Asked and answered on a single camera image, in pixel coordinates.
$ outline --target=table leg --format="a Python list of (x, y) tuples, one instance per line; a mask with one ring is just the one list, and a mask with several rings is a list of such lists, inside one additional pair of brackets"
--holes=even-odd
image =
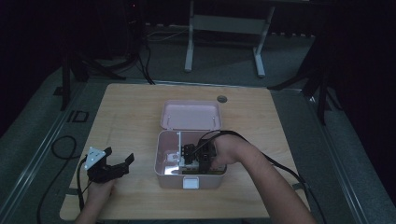
[(194, 33), (194, 1), (190, 1), (190, 25), (189, 25), (189, 45), (187, 46), (186, 63), (184, 65), (184, 71), (190, 72), (192, 70), (192, 55), (194, 53), (194, 43), (192, 35)]
[(270, 28), (271, 19), (274, 15), (275, 7), (270, 7), (265, 24), (262, 27), (262, 35), (260, 43), (256, 48), (253, 48), (254, 60), (257, 67), (257, 75), (259, 77), (265, 77), (264, 65), (262, 64), (262, 46), (264, 45), (265, 37), (267, 37), (268, 30)]

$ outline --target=forearm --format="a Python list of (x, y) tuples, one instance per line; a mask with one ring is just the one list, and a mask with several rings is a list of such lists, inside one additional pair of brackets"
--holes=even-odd
[(76, 224), (94, 224), (99, 217), (101, 209), (97, 206), (86, 204), (76, 218)]
[(275, 223), (315, 223), (300, 197), (262, 153), (253, 145), (243, 148), (241, 163), (250, 174), (271, 219)]

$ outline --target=human arm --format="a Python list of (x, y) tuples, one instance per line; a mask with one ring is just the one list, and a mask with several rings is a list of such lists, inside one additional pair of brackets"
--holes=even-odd
[(88, 187), (88, 197), (84, 208), (76, 218), (76, 224), (94, 224), (105, 206), (111, 191), (114, 187), (115, 179), (104, 184), (91, 183)]
[(286, 179), (256, 147), (228, 134), (216, 138), (214, 145), (218, 155), (212, 167), (241, 162), (274, 223), (316, 223)]

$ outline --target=metal stand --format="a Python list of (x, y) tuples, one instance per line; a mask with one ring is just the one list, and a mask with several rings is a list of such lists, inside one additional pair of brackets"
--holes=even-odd
[(86, 71), (86, 65), (88, 64), (98, 72), (104, 74), (107, 77), (118, 80), (125, 80), (126, 77), (120, 77), (119, 75), (111, 72), (108, 68), (103, 67), (101, 64), (96, 62), (94, 59), (87, 55), (79, 52), (68, 53), (62, 58), (62, 107), (61, 110), (65, 110), (70, 102), (70, 70), (76, 77), (77, 81), (87, 81), (89, 76)]
[(275, 7), (270, 7), (266, 20), (217, 17), (194, 14), (194, 1), (190, 1), (190, 26), (189, 45), (187, 46), (186, 63), (184, 70), (192, 70), (192, 56), (194, 52), (193, 32), (194, 30), (207, 30), (229, 33), (240, 33), (250, 35), (260, 35), (261, 39), (257, 47), (253, 48), (253, 56), (256, 62), (257, 75), (264, 77), (264, 66), (262, 63), (262, 46), (267, 37), (271, 19), (274, 15)]
[(327, 87), (329, 83), (329, 75), (331, 72), (331, 68), (329, 67), (321, 67), (321, 68), (313, 68), (304, 72), (302, 74), (298, 74), (297, 76), (286, 80), (278, 85), (267, 87), (268, 90), (271, 91), (281, 91), (287, 88), (289, 85), (296, 83), (300, 80), (308, 78), (308, 81), (305, 83), (302, 93), (306, 97), (312, 97), (315, 94), (315, 91), (319, 89), (319, 97), (318, 97), (318, 118), (323, 125), (326, 125), (324, 119), (324, 111), (326, 109), (326, 95), (328, 93)]

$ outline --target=wire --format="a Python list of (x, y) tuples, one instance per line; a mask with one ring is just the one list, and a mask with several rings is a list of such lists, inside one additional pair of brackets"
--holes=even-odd
[(139, 68), (137, 68), (137, 69), (139, 69), (140, 72), (143, 73), (143, 77), (146, 79), (148, 84), (155, 85), (155, 82), (149, 76), (149, 60), (150, 60), (150, 57), (151, 57), (151, 49), (148, 46), (146, 46), (146, 49), (148, 50), (148, 60), (146, 61), (146, 66), (143, 65), (142, 58), (140, 57), (140, 54), (138, 54), (137, 55), (137, 59), (138, 59), (138, 61), (140, 63), (140, 66), (142, 66), (142, 69), (139, 69)]
[[(215, 130), (215, 131), (211, 131), (211, 132), (205, 133), (204, 135), (201, 136), (200, 140), (202, 140), (202, 139), (203, 139), (205, 136), (207, 136), (208, 134), (214, 133), (214, 132), (219, 132), (219, 133), (217, 133), (217, 134), (211, 136), (210, 138), (208, 138), (208, 139), (207, 139), (205, 142), (203, 142), (200, 146), (197, 146), (197, 148), (196, 148), (191, 154), (194, 154), (194, 153), (198, 152), (204, 145), (208, 144), (209, 142), (211, 142), (211, 141), (214, 140), (215, 138), (217, 138), (217, 137), (219, 137), (219, 136), (222, 136), (222, 135), (225, 135), (225, 134), (231, 134), (231, 135), (238, 136), (238, 137), (240, 137), (240, 138), (242, 138), (242, 139), (244, 139), (245, 141), (248, 142), (248, 140), (247, 140), (246, 138), (244, 138), (244, 137), (243, 137), (241, 134), (239, 134), (239, 133), (236, 133), (236, 132), (234, 132), (234, 131), (220, 131), (220, 130)], [(263, 152), (262, 152), (262, 155), (263, 155), (269, 162), (271, 162), (274, 166), (276, 166), (276, 167), (278, 167), (279, 169), (282, 169), (282, 170), (288, 172), (289, 174), (291, 174), (292, 176), (294, 176), (294, 178), (296, 178), (297, 181), (302, 185), (303, 190), (304, 190), (306, 196), (308, 196), (308, 192), (311, 194), (312, 198), (314, 199), (315, 204), (316, 204), (317, 207), (318, 207), (318, 210), (319, 210), (319, 212), (320, 212), (320, 215), (321, 215), (321, 217), (322, 217), (322, 219), (323, 219), (323, 223), (326, 224), (327, 221), (326, 221), (326, 218), (325, 218), (325, 216), (324, 216), (324, 214), (323, 214), (323, 211), (322, 211), (322, 209), (321, 209), (321, 207), (320, 207), (320, 205), (319, 205), (319, 203), (318, 203), (318, 200), (317, 200), (317, 198), (315, 197), (315, 195), (314, 195), (312, 189), (309, 188), (308, 184), (306, 184), (306, 182), (305, 182), (305, 180), (303, 179), (303, 177), (302, 177), (301, 175), (297, 175), (297, 174), (296, 174), (295, 172), (293, 172), (291, 169), (289, 169), (288, 167), (286, 167), (286, 166), (280, 164), (279, 162), (275, 161), (274, 159), (270, 158), (269, 156), (265, 155)]]
[(93, 181), (90, 181), (90, 183), (88, 183), (87, 187), (82, 191), (82, 194), (85, 193), (85, 190), (87, 190), (87, 189), (90, 187), (90, 185), (91, 185), (92, 182), (93, 182)]
[[(56, 144), (57, 142), (59, 142), (61, 139), (64, 139), (64, 138), (69, 138), (69, 139), (72, 139), (72, 141), (73, 141), (72, 152), (70, 153), (70, 156), (68, 156), (68, 157), (60, 156), (60, 155), (58, 155), (58, 154), (55, 152), (55, 144)], [(52, 181), (50, 182), (50, 184), (49, 184), (49, 186), (47, 187), (46, 191), (44, 192), (43, 196), (41, 197), (41, 200), (40, 200), (40, 202), (39, 202), (39, 204), (38, 204), (38, 207), (37, 207), (37, 210), (36, 210), (36, 221), (37, 221), (38, 224), (42, 223), (42, 222), (41, 222), (41, 207), (42, 207), (43, 202), (44, 202), (44, 200), (46, 199), (47, 194), (49, 193), (50, 188), (52, 187), (53, 183), (55, 183), (56, 179), (59, 177), (59, 175), (61, 174), (61, 172), (64, 170), (64, 168), (66, 167), (66, 165), (67, 165), (71, 160), (76, 159), (76, 158), (79, 158), (79, 156), (73, 156), (74, 153), (76, 152), (76, 148), (77, 148), (77, 141), (76, 141), (76, 139), (75, 139), (73, 136), (70, 136), (70, 135), (62, 136), (62, 137), (60, 137), (60, 138), (58, 138), (58, 139), (56, 139), (55, 141), (52, 142), (52, 145), (51, 145), (52, 154), (53, 154), (56, 158), (58, 158), (58, 159), (65, 160), (65, 163), (64, 163), (64, 165), (62, 166), (61, 170), (58, 172), (58, 174), (52, 179)]]
[(78, 196), (78, 202), (79, 202), (79, 210), (82, 210), (84, 208), (84, 197), (82, 196), (82, 190), (81, 190), (81, 181), (79, 178), (79, 173), (81, 170), (81, 166), (82, 163), (84, 163), (87, 160), (87, 156), (84, 157), (84, 159), (82, 159), (79, 164), (78, 164), (78, 168), (77, 168), (77, 196)]
[(160, 31), (158, 31), (158, 32), (153, 32), (153, 33), (149, 34), (148, 36), (152, 36), (152, 35), (154, 35), (154, 34), (167, 34), (167, 33), (173, 34), (173, 35), (169, 35), (169, 36), (164, 37), (164, 38), (162, 38), (162, 39), (149, 39), (148, 41), (150, 41), (150, 42), (161, 42), (161, 41), (170, 39), (170, 38), (172, 38), (172, 37), (174, 37), (174, 36), (181, 35), (181, 34), (185, 34), (185, 33), (187, 33), (187, 31), (188, 31), (188, 29), (185, 29), (185, 30), (180, 31), (180, 32), (160, 32)]
[[(130, 12), (129, 12), (129, 10), (127, 11), (126, 8), (128, 8), (128, 6), (125, 4), (125, 1), (122, 1), (123, 19), (124, 19), (125, 27), (126, 27), (126, 43), (125, 43), (126, 50), (123, 55), (123, 57), (125, 58), (125, 61), (123, 61), (121, 63), (113, 64), (110, 66), (104, 66), (104, 68), (106, 70), (110, 70), (112, 72), (117, 72), (117, 74), (120, 74), (134, 66), (134, 63), (137, 61), (136, 54), (138, 54), (138, 53), (134, 53), (134, 41), (140, 41), (140, 40), (135, 40), (138, 36), (138, 31), (136, 31), (136, 28), (134, 28), (134, 26), (133, 26), (133, 24), (138, 23), (138, 21), (131, 21), (131, 18), (129, 18)], [(85, 64), (87, 66), (93, 68), (94, 70), (97, 70), (94, 67), (92, 67), (90, 64), (88, 64), (88, 63), (85, 63)], [(103, 74), (103, 72), (99, 71), (99, 73), (95, 73), (95, 72), (90, 73), (90, 75), (99, 75), (99, 74)]]

